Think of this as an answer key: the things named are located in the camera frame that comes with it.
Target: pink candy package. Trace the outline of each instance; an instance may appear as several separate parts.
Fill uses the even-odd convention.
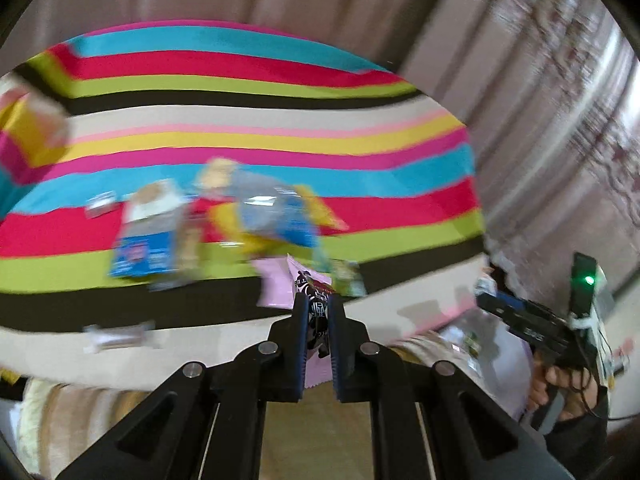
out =
[[[258,306],[293,308],[293,299],[297,292],[295,281],[300,275],[331,285],[331,277],[305,267],[289,255],[261,258],[252,260],[251,263],[262,277],[262,293]]]

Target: colorful striped cloth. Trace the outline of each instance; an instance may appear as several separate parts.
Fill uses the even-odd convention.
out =
[[[397,75],[334,47],[235,23],[137,23],[56,45],[14,74],[70,116],[52,146],[33,122],[3,123],[0,109],[0,189],[12,189],[0,291],[40,309],[139,283],[108,277],[122,210],[86,219],[87,200],[161,178],[189,189],[213,156],[311,186],[349,226],[323,232],[324,248],[359,261],[370,290],[482,250],[464,126]],[[224,278],[210,290],[254,276],[214,229],[206,238],[206,277]]]

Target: wooden floor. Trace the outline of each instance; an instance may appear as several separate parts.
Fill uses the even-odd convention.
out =
[[[340,404],[331,383],[298,404],[268,404],[260,478],[372,480],[369,404]]]

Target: red stripe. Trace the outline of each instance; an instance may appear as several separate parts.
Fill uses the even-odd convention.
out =
[[[325,198],[324,202],[349,226],[349,233],[443,222],[478,207],[470,178],[455,186],[413,198]],[[206,210],[211,202],[196,204]],[[41,215],[9,213],[0,224],[0,256],[51,256],[111,249],[120,230],[122,206],[87,219],[82,208],[64,208]],[[322,230],[323,235],[337,234]],[[207,242],[222,238],[208,226]]]
[[[76,79],[190,74],[333,88],[356,88],[402,81],[397,75],[382,70],[351,73],[294,61],[221,52],[165,50],[78,57],[66,43],[57,44],[48,52]]]

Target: black sleeve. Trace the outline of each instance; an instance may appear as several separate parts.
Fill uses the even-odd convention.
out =
[[[607,389],[598,391],[598,404],[594,413],[602,418],[587,414],[574,420],[558,422],[554,430],[546,436],[546,448],[558,462],[564,465],[576,480],[587,478],[605,460],[609,399]]]

